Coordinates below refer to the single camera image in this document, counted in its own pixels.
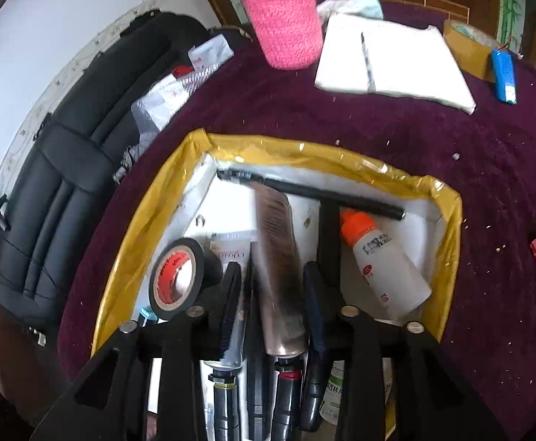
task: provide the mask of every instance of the white plastic bottle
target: white plastic bottle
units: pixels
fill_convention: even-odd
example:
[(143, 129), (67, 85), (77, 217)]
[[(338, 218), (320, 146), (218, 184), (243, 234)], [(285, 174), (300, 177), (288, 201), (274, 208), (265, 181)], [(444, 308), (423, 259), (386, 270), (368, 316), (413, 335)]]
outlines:
[(341, 234), (360, 272), (392, 320), (402, 320), (431, 295), (429, 285), (402, 247), (364, 212), (345, 209)]

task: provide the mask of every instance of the purple velvet surface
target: purple velvet surface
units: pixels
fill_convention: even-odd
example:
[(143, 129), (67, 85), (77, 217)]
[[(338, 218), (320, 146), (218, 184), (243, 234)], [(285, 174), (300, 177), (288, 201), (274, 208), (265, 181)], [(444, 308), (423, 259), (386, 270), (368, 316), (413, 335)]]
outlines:
[[(393, 14), (396, 8), (385, 5), (386, 18), (419, 28), (431, 22), (423, 12), (409, 18), (403, 8)], [(515, 71), (514, 106), (464, 74), (477, 104), (469, 116), (431, 101), (326, 93), (314, 87), (316, 65), (278, 71), (256, 45), (242, 50), (194, 94), (115, 192), (64, 311), (64, 368), (74, 376), (89, 358), (100, 298), (130, 219), (188, 132), (339, 140), (461, 194), (461, 258), (442, 344), (511, 439), (519, 439), (536, 421), (536, 263), (529, 250), (536, 235), (536, 73), (522, 64)]]

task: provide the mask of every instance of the pink cup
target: pink cup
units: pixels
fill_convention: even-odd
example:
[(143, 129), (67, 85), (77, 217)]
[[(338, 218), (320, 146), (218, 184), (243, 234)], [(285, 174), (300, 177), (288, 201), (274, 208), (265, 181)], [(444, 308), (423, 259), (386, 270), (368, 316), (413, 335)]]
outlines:
[(242, 0), (269, 65), (301, 69), (323, 48), (316, 0)]

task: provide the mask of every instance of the yellow plastic bag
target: yellow plastic bag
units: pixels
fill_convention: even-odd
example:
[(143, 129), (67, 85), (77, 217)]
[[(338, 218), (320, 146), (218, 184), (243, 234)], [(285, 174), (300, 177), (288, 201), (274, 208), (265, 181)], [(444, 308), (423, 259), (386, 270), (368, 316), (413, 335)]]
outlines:
[[(265, 136), (208, 135), (198, 129), (188, 134), (166, 160), (133, 216), (100, 303), (92, 354), (131, 317), (158, 241), (180, 203), (195, 166), (205, 153), (225, 162), (311, 169), (365, 183), (403, 199), (432, 200), (443, 218), (445, 230), (435, 255), (430, 282), (432, 295), (423, 307), (421, 321), (437, 340), (441, 338), (460, 259), (462, 201), (456, 191), (431, 176), (410, 176), (384, 162), (339, 147)], [(387, 435), (392, 433), (394, 426), (395, 413), (389, 402)]]

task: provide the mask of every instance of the pen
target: pen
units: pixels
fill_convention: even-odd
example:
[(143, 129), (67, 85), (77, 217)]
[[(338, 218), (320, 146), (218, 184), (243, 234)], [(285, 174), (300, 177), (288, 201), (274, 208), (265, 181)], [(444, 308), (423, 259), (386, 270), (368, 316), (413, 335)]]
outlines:
[(366, 48), (366, 41), (364, 40), (364, 32), (361, 35), (362, 39), (362, 52), (364, 54), (364, 62), (366, 63), (366, 71), (368, 72), (368, 92), (376, 92), (376, 84), (374, 83), (374, 75), (372, 74), (372, 65), (370, 64), (370, 58), (368, 57), (368, 49)]

